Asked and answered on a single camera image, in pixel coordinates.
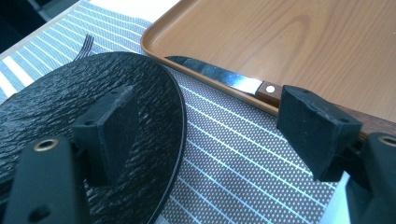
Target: gray fabric placemat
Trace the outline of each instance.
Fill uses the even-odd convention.
[[[93,54],[143,53],[140,38],[149,26],[81,2],[0,62],[0,104],[71,62],[86,34],[95,37]],[[188,136],[180,174],[157,222],[318,223],[335,184],[312,180],[276,129],[276,118],[169,70],[186,100]]]

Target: knife blade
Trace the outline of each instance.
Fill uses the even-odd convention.
[[[209,77],[221,84],[232,87],[236,90],[253,95],[256,99],[261,100],[268,105],[279,108],[282,88],[275,83],[268,81],[259,81],[255,78],[245,77],[227,69],[206,63],[198,59],[187,56],[167,56],[167,60],[180,64],[190,70]],[[361,128],[361,137],[365,138],[369,133],[389,133],[396,135],[396,123],[380,119],[353,109],[335,105],[352,115],[363,123]]]
[[[245,77],[227,69],[186,56],[168,56],[166,59],[178,63],[190,70],[210,77],[221,84],[253,95],[257,99],[275,107],[279,107],[282,87],[256,78]]]

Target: round black plate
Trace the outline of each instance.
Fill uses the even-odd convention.
[[[139,135],[117,186],[87,187],[92,221],[154,222],[177,178],[187,119],[173,77],[142,55],[112,52],[66,64],[0,106],[0,177],[15,171],[20,151],[33,140],[71,138],[70,124],[124,85],[133,86],[138,98]]]

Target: fork tines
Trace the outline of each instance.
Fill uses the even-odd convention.
[[[93,45],[93,40],[94,40],[93,36],[91,35],[85,36],[84,44],[82,45],[82,48],[79,51],[78,55],[76,56],[75,60],[82,59],[90,55],[91,48]]]

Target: knife handle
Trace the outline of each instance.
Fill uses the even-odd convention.
[[[279,108],[282,87],[272,82],[264,81],[256,91],[257,99]]]

